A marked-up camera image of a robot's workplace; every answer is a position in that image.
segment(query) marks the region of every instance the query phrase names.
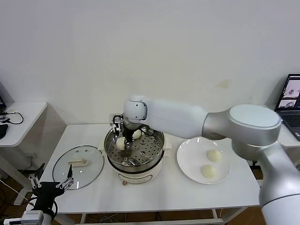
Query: robotic arm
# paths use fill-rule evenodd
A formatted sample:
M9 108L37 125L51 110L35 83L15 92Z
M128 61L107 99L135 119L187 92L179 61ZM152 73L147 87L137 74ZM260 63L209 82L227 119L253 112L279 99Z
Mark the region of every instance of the robotic arm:
M223 112L206 113L200 106L130 96L123 116L127 130L145 124L187 139L231 138L237 155L261 165L264 184L259 200L267 224L299 224L300 175L277 142L281 118L274 111L256 105L237 105Z
M70 165L67 173L67 178L59 182L39 182L43 173L42 164L37 169L35 175L29 177L32 184L32 192L36 196L29 199L29 202L36 199L32 210L26 210L21 218L5 219L4 225L50 225L55 218L58 206L55 198L64 194L66 190L74 183L72 165ZM55 205L55 212L52 211L53 204Z

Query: pot lid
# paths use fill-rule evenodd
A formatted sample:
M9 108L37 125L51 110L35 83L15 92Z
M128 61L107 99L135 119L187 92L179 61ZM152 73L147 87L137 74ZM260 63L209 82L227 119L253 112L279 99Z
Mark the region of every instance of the pot lid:
M104 158L102 152L93 146L75 147L57 160L52 172L53 180L64 181L70 164L72 164L74 184L69 190L76 190L89 185L97 178L102 171Z

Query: white plate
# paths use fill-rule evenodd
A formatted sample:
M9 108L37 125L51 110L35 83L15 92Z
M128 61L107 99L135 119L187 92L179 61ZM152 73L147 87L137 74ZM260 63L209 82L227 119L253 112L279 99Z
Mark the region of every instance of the white plate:
M222 152L220 162L212 162L207 158L207 151L216 149ZM217 184L226 179L231 171L231 160L224 147L219 143L196 137L184 141L177 151L177 161L181 170L191 179L202 184ZM217 169L216 177L208 179L201 173L201 167L213 165Z

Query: cable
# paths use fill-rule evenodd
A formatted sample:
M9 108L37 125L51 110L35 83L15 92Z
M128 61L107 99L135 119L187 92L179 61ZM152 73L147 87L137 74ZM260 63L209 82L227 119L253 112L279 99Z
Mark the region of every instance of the cable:
M15 194L8 203L11 203L11 201L17 196L18 194ZM5 210L7 209L8 205L6 205L4 207L4 209L2 210L2 212L0 213L0 218L4 215L3 213L5 212Z
M19 205L12 205L12 204L10 204L10 203L7 203L7 202L6 202L6 198L3 200L3 199L0 197L0 200L4 202L4 203L0 206L0 209L2 208L2 206L3 206L4 204L9 205L9 206L19 206ZM30 203L30 202L23 202L21 205L24 205L24 204L30 204L30 205L32 205L32 203Z
M23 204L26 204L26 203L28 203L29 205L31 205L31 206L33 206L34 207L34 204L33 203L31 203L31 201L32 200L35 200L35 199L38 199L38 197L32 197L32 198L30 198L29 200L28 200L28 202L25 202L25 203L23 203Z
M89 218L89 214L87 215L87 218L88 218L89 220L99 221L99 220L101 220L102 218L101 218L100 213L98 213L98 215L100 216L100 218L98 218L98 219L92 219L92 218Z
M20 196L22 196L24 199L26 199L28 201L27 198L25 198L23 195L21 195L19 192L17 192L16 190L14 190L11 186L7 185L6 183L4 183L3 181L1 181L5 186L9 187L10 189L12 189L14 192L18 193Z
M19 114L21 116L21 118L22 118L22 121L19 122L19 123L13 123L13 122L10 121L10 118L7 118L6 120L3 120L1 122L2 123L11 123L11 124L21 124L21 123L24 122L24 117L19 112L10 112L10 113L8 113L8 112L2 112L2 113L0 113L0 115L11 115L11 114Z
M111 219L115 219L117 223L120 223L120 221L116 217L112 217Z
M116 215L118 215L118 214L119 214L119 213L113 214L112 216L107 217L107 218L104 218L104 217L103 217L103 218L99 221L99 223L103 222L104 220L106 220L106 219L108 219L108 218L114 217L114 216L116 216Z
M163 219L161 218L160 212L158 212L158 215L159 215L160 221L163 221Z
M222 211L223 211L223 209L221 209L221 211L220 211L220 218L221 218L221 215L222 215Z
M54 213L54 216L53 216L52 220L56 217L56 215L57 215L57 210L58 210L58 206L57 206L57 203L56 203L55 200L54 200L54 205L55 205L55 213Z
M102 220L101 223L104 223L104 221L105 221L106 219L109 219L109 221L110 221L111 223L113 223L113 220L112 220L110 217L103 217L102 219L103 219L103 220Z
M5 220L5 219L8 219L8 218L11 218L11 217L18 216L18 215L20 215L20 214L23 214L23 212L20 212L20 213L18 213L18 214L15 214L15 215L12 215L12 216L9 216L9 217L5 217L5 218L3 218L3 219L0 219L0 221Z
M4 200L1 198L1 200L3 201L3 204L0 206L0 209L1 209L2 206L6 203L6 194L5 194L5 192L1 188L0 188L0 191L2 191L3 194L4 194L4 196L5 196Z

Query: white table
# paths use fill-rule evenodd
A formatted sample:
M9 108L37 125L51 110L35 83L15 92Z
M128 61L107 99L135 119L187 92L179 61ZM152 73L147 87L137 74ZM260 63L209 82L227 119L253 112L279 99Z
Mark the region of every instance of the white table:
M300 141L290 132L285 124L281 125L278 141L286 148L300 147Z
M6 135L0 139L0 148L16 147L21 143L24 137L37 121L39 116L47 107L46 102L14 102L8 103L10 105L6 111L8 113L19 112L24 117L24 122L21 124L9 124ZM13 114L8 115L12 121L18 122L21 120L20 116ZM26 195L31 191L31 183L18 172L2 155L0 151L0 169L6 172L14 180L20 183L24 188L20 191L22 195ZM21 205L23 198L19 195L15 200L15 205Z
M62 135L45 168L42 181L52 181L56 161L65 152L80 145L97 147L109 125L69 125ZM184 139L169 136L172 149L164 158L160 174L150 182L122 185L113 168L105 158L101 174L86 187L67 191L56 198L59 214L147 212L167 210L203 210L238 208L230 210L223 218L179 221L175 224L201 224L228 222L249 206L259 205L259 186L246 160L238 157L231 149L229 139L219 141L232 157L232 171L226 180L215 185L196 183L186 177L175 161L175 153Z

